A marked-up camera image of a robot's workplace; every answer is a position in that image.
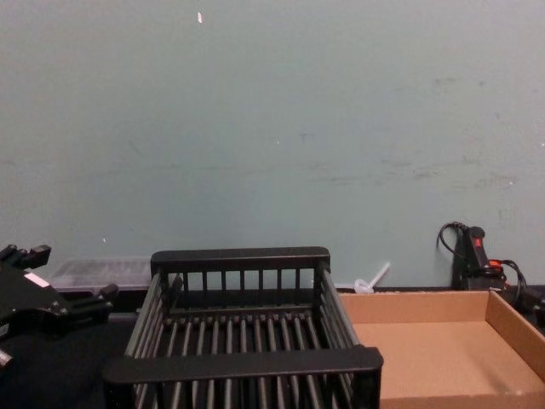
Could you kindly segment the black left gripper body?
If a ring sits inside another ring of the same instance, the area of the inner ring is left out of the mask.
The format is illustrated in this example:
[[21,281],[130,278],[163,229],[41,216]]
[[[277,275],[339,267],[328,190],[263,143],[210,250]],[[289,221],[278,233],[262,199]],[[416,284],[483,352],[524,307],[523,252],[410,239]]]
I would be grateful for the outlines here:
[[1,336],[66,329],[69,318],[60,315],[64,301],[47,280],[32,270],[1,271]]

